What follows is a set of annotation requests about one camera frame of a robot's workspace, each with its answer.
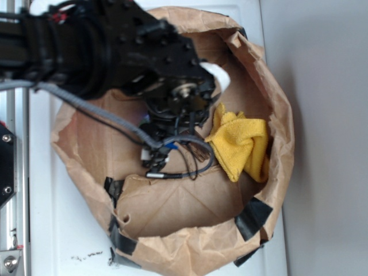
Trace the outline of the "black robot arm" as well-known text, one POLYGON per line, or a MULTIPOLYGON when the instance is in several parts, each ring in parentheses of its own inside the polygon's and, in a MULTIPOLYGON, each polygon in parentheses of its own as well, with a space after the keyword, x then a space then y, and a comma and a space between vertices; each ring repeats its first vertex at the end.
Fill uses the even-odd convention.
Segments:
POLYGON ((117 89, 167 128, 202 126, 217 101, 193 41, 134 1, 65 1, 1 13, 1 77, 54 83, 85 100, 117 89))

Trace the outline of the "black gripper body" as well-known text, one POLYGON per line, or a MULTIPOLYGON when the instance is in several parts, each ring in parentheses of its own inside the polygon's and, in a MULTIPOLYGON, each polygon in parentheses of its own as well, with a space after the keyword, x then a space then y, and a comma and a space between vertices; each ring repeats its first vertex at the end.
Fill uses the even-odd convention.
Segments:
POLYGON ((115 88, 145 100, 151 121, 170 135, 202 127, 216 85, 201 67, 193 41, 134 2, 116 3, 114 30, 115 88))

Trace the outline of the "white-tipped gripper finger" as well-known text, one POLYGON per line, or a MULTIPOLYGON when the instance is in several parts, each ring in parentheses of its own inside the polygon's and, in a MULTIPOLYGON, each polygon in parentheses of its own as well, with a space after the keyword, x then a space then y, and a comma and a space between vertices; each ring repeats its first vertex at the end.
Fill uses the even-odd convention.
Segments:
POLYGON ((231 83, 229 74, 218 64, 201 62, 200 66, 212 74, 218 81, 220 89, 227 89, 231 83))

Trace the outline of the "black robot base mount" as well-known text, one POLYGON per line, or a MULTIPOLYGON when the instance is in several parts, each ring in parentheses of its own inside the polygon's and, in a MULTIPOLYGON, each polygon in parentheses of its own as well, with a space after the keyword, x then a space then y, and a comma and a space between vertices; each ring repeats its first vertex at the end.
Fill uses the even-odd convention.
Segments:
POLYGON ((0 158, 0 181, 1 181, 1 208, 3 208, 15 193, 15 138, 14 135, 1 123, 1 158, 0 158))

